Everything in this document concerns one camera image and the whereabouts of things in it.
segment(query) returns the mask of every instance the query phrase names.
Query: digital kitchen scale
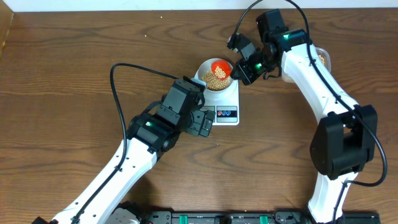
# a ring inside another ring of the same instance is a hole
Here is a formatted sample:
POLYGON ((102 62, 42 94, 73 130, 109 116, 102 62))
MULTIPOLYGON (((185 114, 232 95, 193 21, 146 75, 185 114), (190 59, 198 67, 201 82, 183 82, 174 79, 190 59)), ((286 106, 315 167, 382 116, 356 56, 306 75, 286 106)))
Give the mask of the digital kitchen scale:
MULTIPOLYGON (((200 65, 195 78, 202 80, 205 73, 211 70, 211 64, 219 58, 209 59, 200 65)), ((213 125, 238 125, 239 124, 239 80, 231 80, 231 84, 224 90, 211 91, 206 89, 204 91, 205 95, 205 105, 202 110, 212 110, 216 112, 215 120, 213 125)))

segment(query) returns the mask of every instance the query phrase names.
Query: wooden table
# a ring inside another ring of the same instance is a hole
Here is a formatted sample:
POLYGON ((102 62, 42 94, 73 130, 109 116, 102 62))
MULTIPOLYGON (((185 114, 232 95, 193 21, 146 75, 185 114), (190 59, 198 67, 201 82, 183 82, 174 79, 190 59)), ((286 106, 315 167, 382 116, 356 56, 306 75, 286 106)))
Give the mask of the wooden table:
MULTIPOLYGON (((312 39, 331 55, 332 73, 379 115, 389 176, 376 188, 352 186, 345 210, 370 210, 395 223, 398 207, 398 10, 305 10, 312 39)), ((225 47, 242 11, 17 13, 0 61, 0 220, 51 219, 109 161, 122 139, 109 69, 129 62, 178 77, 209 58, 235 62, 225 47)), ((239 30, 260 46, 251 11, 239 30)), ((304 26, 283 10, 291 28, 304 26)), ((118 68, 126 122, 167 93, 172 80, 118 68)), ((126 195, 144 207, 198 211, 303 208, 317 171, 309 144, 315 117, 296 85, 259 79, 239 86, 241 123, 208 138, 182 134, 126 195)), ((381 160, 358 180, 373 182, 381 160)))

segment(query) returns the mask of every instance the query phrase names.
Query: red scoop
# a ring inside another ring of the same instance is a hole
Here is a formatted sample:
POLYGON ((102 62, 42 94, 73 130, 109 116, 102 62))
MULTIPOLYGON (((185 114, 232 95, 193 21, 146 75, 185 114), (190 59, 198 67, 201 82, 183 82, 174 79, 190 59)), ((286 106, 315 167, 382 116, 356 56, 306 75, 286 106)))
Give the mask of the red scoop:
POLYGON ((222 69, 222 70, 225 72, 225 74, 226 74, 226 76, 225 76, 224 78, 218 78, 218 77, 215 75, 215 77, 216 77, 217 79, 221 80, 221 81, 227 79, 227 78, 229 77, 229 75, 231 74, 231 72, 232 72, 231 69, 230 69, 230 67, 229 67, 228 62, 226 62, 226 61, 224 61, 224 60, 217 60, 217 61, 215 61, 215 62, 213 62, 213 63, 211 64, 211 71, 213 72, 213 74, 216 73, 216 68, 217 68, 217 67, 220 67, 220 69, 222 69))

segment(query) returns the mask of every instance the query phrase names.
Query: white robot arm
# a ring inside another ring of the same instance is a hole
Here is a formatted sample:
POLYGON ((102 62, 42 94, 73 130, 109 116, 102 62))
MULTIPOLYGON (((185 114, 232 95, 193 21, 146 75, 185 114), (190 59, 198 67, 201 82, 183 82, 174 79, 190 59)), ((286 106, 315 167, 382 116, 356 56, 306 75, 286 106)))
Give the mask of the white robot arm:
MULTIPOLYGON (((157 161, 157 154, 148 151, 148 145, 136 138, 127 140, 127 154, 121 167, 121 172, 105 185, 93 201, 85 208, 85 212, 80 216, 80 223, 106 223, 110 214, 114 211, 119 202, 123 199, 130 188, 150 170, 157 161)), ((91 184, 76 198, 67 208, 58 213, 53 220, 59 224, 71 224, 72 218, 81 209, 83 204, 91 197, 96 189, 109 177, 114 167, 119 164, 123 153, 123 141, 118 150, 96 176, 91 184)))
POLYGON ((278 67, 283 80, 300 88, 318 122, 310 146, 318 178, 308 209, 317 223, 333 222, 343 214, 341 208, 347 194, 347 190, 342 190, 343 184, 348 188, 348 182, 355 179, 374 154, 374 140, 353 116, 353 111, 374 133, 376 111, 370 105, 360 107, 348 96, 321 63, 309 35, 303 29, 289 30, 278 9, 261 14, 256 22, 264 44, 262 49, 256 49, 247 37, 237 33, 227 43, 227 47, 242 55, 231 77, 250 85, 262 74, 264 79, 273 77, 267 77, 266 73, 278 67), (308 48, 314 55, 312 62, 308 48))
MULTIPOLYGON (((344 100, 351 109, 354 109, 354 105, 357 105, 358 103, 348 96, 348 94, 337 84, 328 69, 321 63, 314 45, 311 45, 311 51, 312 55, 316 55, 316 57, 314 57, 316 60, 315 63, 322 72, 323 77, 328 80, 328 83, 333 87, 335 92, 341 95, 342 100, 344 100)), ((310 65, 306 44, 297 45, 292 47, 290 51, 284 52, 282 56, 281 69, 283 79, 288 81, 289 79, 293 80, 300 88, 300 91, 310 104, 318 123, 321 118, 327 117, 330 112, 334 112, 336 114, 347 112, 345 107, 336 103, 335 97, 330 93, 328 88, 310 65)), ((349 172, 339 176, 335 180, 330 180, 327 175, 318 173, 315 191, 308 203, 308 209, 317 223, 328 223, 332 221, 333 211, 342 183, 346 180, 354 180, 357 174, 358 173, 355 172, 349 172)), ((341 202, 337 208, 336 218, 339 218, 343 214, 341 208, 347 191, 348 189, 344 192, 341 198, 341 202)))

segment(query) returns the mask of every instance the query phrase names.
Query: container of beans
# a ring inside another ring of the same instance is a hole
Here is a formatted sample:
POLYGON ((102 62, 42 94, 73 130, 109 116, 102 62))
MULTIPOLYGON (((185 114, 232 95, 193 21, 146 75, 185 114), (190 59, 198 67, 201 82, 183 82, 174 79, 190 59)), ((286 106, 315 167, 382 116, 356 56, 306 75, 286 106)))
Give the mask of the container of beans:
POLYGON ((322 49, 320 47, 317 47, 316 50, 317 50, 318 57, 321 60, 322 64, 331 73, 331 62, 330 62, 330 56, 329 56, 328 52, 325 49, 322 49))
MULTIPOLYGON (((211 70, 211 65, 217 60, 222 59, 212 58, 207 60, 206 62, 203 62, 200 65, 195 75, 195 78, 206 82, 206 95, 214 99, 221 99, 222 97, 227 97, 238 87, 238 80, 233 80, 231 77, 228 77, 224 80, 220 80, 219 78, 217 78, 211 70)), ((227 61, 226 63, 232 70, 232 65, 227 61)))

